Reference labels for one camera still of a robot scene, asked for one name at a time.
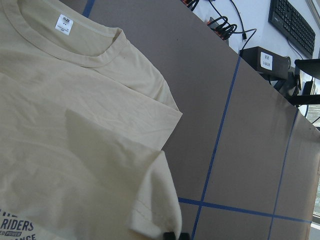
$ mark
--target white tag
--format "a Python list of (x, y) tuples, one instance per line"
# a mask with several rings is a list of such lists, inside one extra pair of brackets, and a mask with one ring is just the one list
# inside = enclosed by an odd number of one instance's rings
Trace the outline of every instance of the white tag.
[(73, 24), (73, 20), (65, 15), (60, 14), (58, 21), (56, 22), (55, 29), (69, 36)]
[(261, 52), (260, 65), (264, 69), (272, 70), (272, 56), (264, 52)]

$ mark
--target blue tape line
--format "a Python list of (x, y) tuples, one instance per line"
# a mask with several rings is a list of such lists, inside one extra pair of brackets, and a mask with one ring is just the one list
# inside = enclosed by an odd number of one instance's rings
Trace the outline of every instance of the blue tape line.
[(94, 4), (95, 0), (87, 0), (82, 15), (88, 18)]
[[(223, 129), (223, 126), (224, 126), (224, 123), (225, 123), (225, 118), (226, 118), (227, 110), (228, 110), (228, 107), (229, 107), (231, 93), (232, 93), (232, 90), (233, 90), (234, 85), (235, 85), (235, 81), (236, 81), (236, 76), (237, 76), (237, 73), (238, 73), (240, 60), (241, 60), (241, 57), (239, 56), (238, 60), (237, 60), (237, 63), (236, 63), (236, 66), (235, 66), (235, 69), (234, 69), (234, 73), (233, 73), (231, 85), (230, 85), (230, 88), (229, 88), (228, 96), (226, 98), (224, 111), (223, 111), (223, 114), (222, 114), (222, 119), (221, 119), (221, 122), (220, 122), (219, 130), (218, 130), (218, 133), (217, 133), (217, 136), (216, 136), (216, 140), (215, 140), (215, 144), (214, 144), (213, 153), (212, 153), (210, 164), (209, 164), (209, 169), (208, 169), (208, 172), (206, 174), (205, 183), (204, 183), (204, 187), (203, 187), (203, 191), (202, 191), (202, 195), (201, 195), (201, 202), (204, 201), (205, 196), (206, 196), (208, 182), (209, 182), (209, 178), (210, 178), (210, 175), (211, 175), (212, 167), (213, 167), (213, 164), (214, 164), (214, 161), (215, 161), (215, 157), (216, 157), (216, 153), (217, 153), (217, 149), (218, 149), (218, 145), (219, 145), (219, 140), (220, 140), (220, 136), (221, 136), (221, 133), (222, 133), (222, 129)], [(197, 214), (196, 214), (196, 217), (195, 217), (194, 225), (193, 225), (193, 230), (192, 230), (192, 235), (191, 235), (191, 239), (192, 240), (194, 239), (195, 234), (196, 234), (196, 230), (197, 230), (197, 225), (198, 225), (201, 209), (202, 209), (202, 205), (199, 205), (198, 211), (197, 211)]]
[(304, 219), (299, 219), (299, 218), (289, 217), (289, 216), (274, 215), (273, 217), (275, 219), (284, 219), (284, 220), (290, 220), (290, 221), (300, 222), (300, 223), (307, 223), (307, 224), (312, 223), (312, 221), (310, 221), (310, 220), (304, 220)]
[(211, 209), (221, 209), (221, 210), (226, 210), (226, 211), (231, 211), (231, 212), (258, 215), (258, 216), (263, 216), (263, 217), (268, 217), (268, 218), (283, 219), (283, 220), (290, 220), (290, 221), (294, 221), (294, 222), (311, 224), (311, 221), (309, 221), (309, 220), (304, 220), (304, 219), (299, 219), (299, 218), (294, 218), (294, 217), (289, 217), (289, 216), (273, 215), (271, 213), (266, 213), (266, 212), (261, 212), (261, 211), (253, 211), (253, 210), (248, 210), (248, 209), (243, 209), (243, 208), (238, 208), (238, 207), (233, 207), (233, 206), (226, 206), (226, 205), (214, 204), (214, 203), (209, 203), (209, 202), (202, 202), (202, 201), (197, 201), (197, 200), (192, 200), (192, 199), (187, 199), (187, 198), (182, 198), (182, 197), (179, 197), (178, 200), (180, 203), (196, 205), (196, 206), (201, 206), (201, 207), (207, 207), (207, 208), (211, 208)]
[(275, 218), (274, 216), (275, 216), (277, 205), (278, 205), (278, 197), (279, 197), (280, 187), (281, 187), (281, 183), (282, 183), (282, 178), (283, 178), (283, 175), (284, 175), (284, 170), (285, 170), (285, 165), (286, 165), (286, 160), (287, 160), (287, 155), (288, 155), (288, 149), (289, 149), (289, 145), (290, 145), (290, 141), (291, 141), (291, 136), (292, 136), (292, 133), (294, 131), (294, 126), (295, 126), (295, 123), (296, 123), (298, 112), (299, 112), (299, 110), (296, 109), (295, 115), (294, 115), (294, 119), (293, 119), (293, 123), (292, 123), (292, 127), (291, 127), (291, 130), (290, 130), (289, 139), (288, 139), (288, 142), (286, 144), (286, 149), (285, 149), (284, 159), (283, 159), (282, 169), (281, 169), (281, 175), (280, 175), (280, 181), (279, 181), (278, 189), (277, 189), (277, 192), (276, 192), (275, 203), (274, 203), (274, 208), (273, 208), (273, 214), (272, 214), (273, 217), (271, 219), (270, 228), (269, 228), (268, 240), (270, 240), (272, 226), (274, 224), (274, 218)]

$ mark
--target window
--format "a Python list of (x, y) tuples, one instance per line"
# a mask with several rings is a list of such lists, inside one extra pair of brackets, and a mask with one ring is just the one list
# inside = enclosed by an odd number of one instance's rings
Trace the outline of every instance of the window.
[(320, 179), (319, 179), (318, 189), (316, 191), (316, 199), (315, 199), (312, 221), (320, 224)]

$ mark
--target black keyboard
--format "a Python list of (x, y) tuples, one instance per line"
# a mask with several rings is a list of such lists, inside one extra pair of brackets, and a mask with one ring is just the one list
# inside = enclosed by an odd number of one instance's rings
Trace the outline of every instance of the black keyboard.
[(287, 0), (271, 0), (269, 22), (286, 36), (300, 52), (312, 59), (316, 34)]

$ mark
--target beige t-shirt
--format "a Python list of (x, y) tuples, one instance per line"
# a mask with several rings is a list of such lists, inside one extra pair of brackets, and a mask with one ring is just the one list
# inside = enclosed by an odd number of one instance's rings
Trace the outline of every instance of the beige t-shirt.
[(178, 235), (159, 71), (57, 0), (2, 0), (0, 33), (0, 239)]

